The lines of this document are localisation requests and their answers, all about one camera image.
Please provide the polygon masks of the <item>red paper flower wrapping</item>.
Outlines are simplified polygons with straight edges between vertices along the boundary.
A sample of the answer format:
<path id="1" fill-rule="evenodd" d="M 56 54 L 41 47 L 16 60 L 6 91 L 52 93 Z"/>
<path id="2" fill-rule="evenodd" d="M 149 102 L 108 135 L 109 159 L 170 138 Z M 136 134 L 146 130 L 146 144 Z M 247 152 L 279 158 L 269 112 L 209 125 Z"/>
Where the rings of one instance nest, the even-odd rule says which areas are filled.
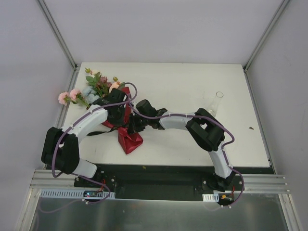
<path id="1" fill-rule="evenodd" d="M 111 104 L 106 100 L 107 96 L 97 99 L 94 103 L 96 105 L 99 105 L 99 106 Z M 110 128 L 110 129 L 111 128 L 117 128 L 118 142 L 119 142 L 120 146 L 122 147 L 123 151 L 125 152 L 125 154 L 130 154 L 135 149 L 137 149 L 139 146 L 141 146 L 142 143 L 143 143 L 143 138 L 141 137 L 141 135 L 139 133 L 128 134 L 128 132 L 127 132 L 128 123 L 125 124 L 125 125 L 122 125 L 122 126 L 106 126 L 106 127 Z"/>

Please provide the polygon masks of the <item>peach artificial flower stem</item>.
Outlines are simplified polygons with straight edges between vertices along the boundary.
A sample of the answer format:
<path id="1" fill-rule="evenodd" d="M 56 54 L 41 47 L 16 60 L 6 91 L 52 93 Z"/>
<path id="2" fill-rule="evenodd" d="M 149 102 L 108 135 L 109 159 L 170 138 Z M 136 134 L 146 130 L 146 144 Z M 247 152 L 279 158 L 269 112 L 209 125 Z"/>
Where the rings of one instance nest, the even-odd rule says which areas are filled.
<path id="1" fill-rule="evenodd" d="M 125 84 L 126 84 L 125 82 L 119 81 L 119 79 L 117 77 L 113 77 L 113 83 L 109 87 L 109 93 L 111 93 L 111 91 L 113 89 L 120 90 L 120 89 L 124 88 Z"/>

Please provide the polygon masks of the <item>dark green printed ribbon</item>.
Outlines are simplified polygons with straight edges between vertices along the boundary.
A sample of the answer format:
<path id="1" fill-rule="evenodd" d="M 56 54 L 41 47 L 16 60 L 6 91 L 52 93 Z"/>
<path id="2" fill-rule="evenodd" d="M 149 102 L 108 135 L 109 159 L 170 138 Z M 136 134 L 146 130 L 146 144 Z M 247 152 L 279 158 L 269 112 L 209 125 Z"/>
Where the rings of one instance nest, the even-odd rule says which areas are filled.
<path id="1" fill-rule="evenodd" d="M 111 128 L 109 131 L 93 131 L 87 134 L 87 136 L 96 136 L 96 135 L 101 135 L 104 133 L 110 133 L 117 130 L 117 128 Z"/>

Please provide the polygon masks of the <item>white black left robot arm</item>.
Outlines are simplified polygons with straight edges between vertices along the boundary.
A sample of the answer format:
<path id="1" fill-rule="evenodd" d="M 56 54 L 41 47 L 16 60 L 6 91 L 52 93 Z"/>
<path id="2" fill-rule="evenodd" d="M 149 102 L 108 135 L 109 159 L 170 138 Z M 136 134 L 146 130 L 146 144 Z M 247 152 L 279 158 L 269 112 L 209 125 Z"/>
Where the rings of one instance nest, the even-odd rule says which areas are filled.
<path id="1" fill-rule="evenodd" d="M 105 98 L 95 100 L 77 121 L 61 128 L 47 131 L 41 161 L 61 173 L 85 177 L 91 187 L 101 184 L 102 176 L 94 163 L 80 157 L 79 144 L 99 124 L 108 122 L 115 126 L 124 124 L 125 107 L 130 94 L 112 89 Z"/>

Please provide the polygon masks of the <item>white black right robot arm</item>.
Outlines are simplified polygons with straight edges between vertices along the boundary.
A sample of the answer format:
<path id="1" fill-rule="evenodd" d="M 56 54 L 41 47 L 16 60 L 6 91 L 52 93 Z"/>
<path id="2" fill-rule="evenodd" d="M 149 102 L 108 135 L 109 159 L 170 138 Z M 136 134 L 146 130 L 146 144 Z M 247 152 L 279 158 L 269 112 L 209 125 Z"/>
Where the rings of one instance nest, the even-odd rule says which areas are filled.
<path id="1" fill-rule="evenodd" d="M 179 129 L 189 132 L 197 145 L 207 151 L 214 165 L 214 174 L 206 180 L 209 188 L 224 192 L 234 184 L 236 172 L 224 151 L 227 130 L 206 109 L 199 108 L 190 114 L 172 113 L 165 108 L 156 110 L 148 100 L 136 107 L 129 105 L 128 133 L 139 133 L 147 126 L 153 129 Z"/>

